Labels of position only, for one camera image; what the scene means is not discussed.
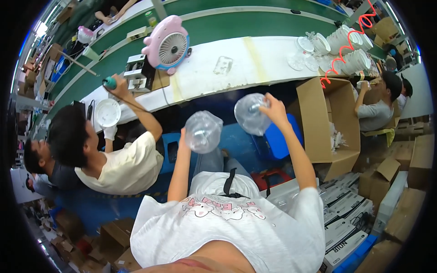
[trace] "orange coiled hose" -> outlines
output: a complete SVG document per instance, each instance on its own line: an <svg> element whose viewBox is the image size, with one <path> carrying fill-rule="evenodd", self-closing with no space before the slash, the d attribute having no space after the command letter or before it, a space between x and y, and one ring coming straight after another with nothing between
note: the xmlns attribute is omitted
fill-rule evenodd
<svg viewBox="0 0 437 273"><path fill-rule="evenodd" d="M349 42L349 45L344 45L344 46L340 47L340 50L339 50L339 52L338 52L338 53L340 54L340 57L339 57L339 58L335 58L335 59L332 61L332 63L331 63L332 69L329 69L328 71L326 71L325 76L324 76L323 78L320 79L320 83L322 84L322 88L326 88L325 83L323 83L323 81L326 81L327 83L331 83L331 81L328 79L328 73L329 73L329 72L334 71L334 73L336 73L336 74L338 75L338 72L334 69L334 62L335 62L335 61L342 61L343 63L346 63L346 61L343 59L343 56L341 55L341 51L342 51L344 48L348 48L348 49L350 49L350 50L352 50L352 51L355 50L354 47L352 46L351 41L350 41L350 35L351 35L353 32L360 33L360 34L364 34L363 25L366 26L366 27L368 27L368 28L371 28L371 27L373 26L372 21L370 21L370 19L369 19L368 17L376 16L376 11L375 11L375 8L373 8L372 3L370 3L370 0L367 0L367 2L369 2L370 7L372 8L373 14L363 14L363 15L361 15L361 16L358 18L358 23L360 24L361 31L358 31L358 30L352 30L352 31L350 31L350 32L347 34L347 41Z"/></svg>

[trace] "black strap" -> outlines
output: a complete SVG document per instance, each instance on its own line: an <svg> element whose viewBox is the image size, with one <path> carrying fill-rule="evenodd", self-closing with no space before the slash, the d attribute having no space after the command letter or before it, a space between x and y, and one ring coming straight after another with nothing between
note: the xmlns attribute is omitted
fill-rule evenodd
<svg viewBox="0 0 437 273"><path fill-rule="evenodd" d="M246 197L246 196L241 195L239 193L233 193L233 194L229 193L229 191L231 190L232 181L234 180L235 170L236 169L237 168L231 169L231 171L229 173L229 177L228 177L228 179L226 179L225 185L223 186L223 191L225 192L225 194L222 194L220 196L231 197L231 198Z"/></svg>
<svg viewBox="0 0 437 273"><path fill-rule="evenodd" d="M266 185L267 185L266 198L267 198L270 195L270 180L268 175L265 175L263 178L266 180Z"/></svg>

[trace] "fan grille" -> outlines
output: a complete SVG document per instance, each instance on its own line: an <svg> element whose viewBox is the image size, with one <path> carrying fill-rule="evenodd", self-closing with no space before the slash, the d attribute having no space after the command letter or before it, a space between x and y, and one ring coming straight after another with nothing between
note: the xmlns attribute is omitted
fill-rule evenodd
<svg viewBox="0 0 437 273"><path fill-rule="evenodd" d="M163 39L158 56L163 65L171 66L182 58L186 49L187 37L180 32L174 32Z"/></svg>

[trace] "jeans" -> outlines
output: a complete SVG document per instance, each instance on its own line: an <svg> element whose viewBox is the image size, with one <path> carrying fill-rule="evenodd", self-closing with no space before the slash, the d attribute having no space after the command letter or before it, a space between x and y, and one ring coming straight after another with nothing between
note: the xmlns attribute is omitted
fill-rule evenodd
<svg viewBox="0 0 437 273"><path fill-rule="evenodd" d="M235 170L235 174L241 174L250 177L250 174L235 158L224 157L222 151L219 148L215 148L212 152L207 154L199 154L197 157L193 177L201 172L229 173L233 168L237 168Z"/></svg>

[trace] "crumpled paper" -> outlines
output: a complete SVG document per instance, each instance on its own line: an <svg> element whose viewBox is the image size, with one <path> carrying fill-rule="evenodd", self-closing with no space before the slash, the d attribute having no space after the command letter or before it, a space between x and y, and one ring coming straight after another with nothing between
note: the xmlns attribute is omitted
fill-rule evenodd
<svg viewBox="0 0 437 273"><path fill-rule="evenodd" d="M346 140L343 139L343 135L341 134L341 132L338 132L335 129L334 123L329 122L329 130L331 133L331 150L333 154L336 154L337 152L335 151L335 149L337 149L338 147L340 147L340 145L349 147L346 144Z"/></svg>

